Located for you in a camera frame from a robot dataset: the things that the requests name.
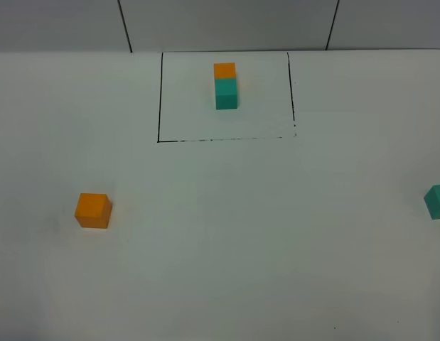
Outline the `green template block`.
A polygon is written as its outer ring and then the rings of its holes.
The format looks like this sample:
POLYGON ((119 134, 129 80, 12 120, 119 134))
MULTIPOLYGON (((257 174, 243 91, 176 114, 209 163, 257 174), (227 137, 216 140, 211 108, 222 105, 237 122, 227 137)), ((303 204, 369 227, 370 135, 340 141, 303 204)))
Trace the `green template block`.
POLYGON ((217 110, 238 108, 236 78, 215 79, 215 107, 217 110))

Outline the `orange template block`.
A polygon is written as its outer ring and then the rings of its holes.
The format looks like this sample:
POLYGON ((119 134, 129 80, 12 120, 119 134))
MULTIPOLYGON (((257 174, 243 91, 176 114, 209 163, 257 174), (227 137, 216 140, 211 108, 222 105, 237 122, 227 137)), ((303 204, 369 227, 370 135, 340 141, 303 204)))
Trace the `orange template block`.
POLYGON ((236 69, 234 63, 215 63, 214 64, 214 78, 220 79, 235 79, 236 69))

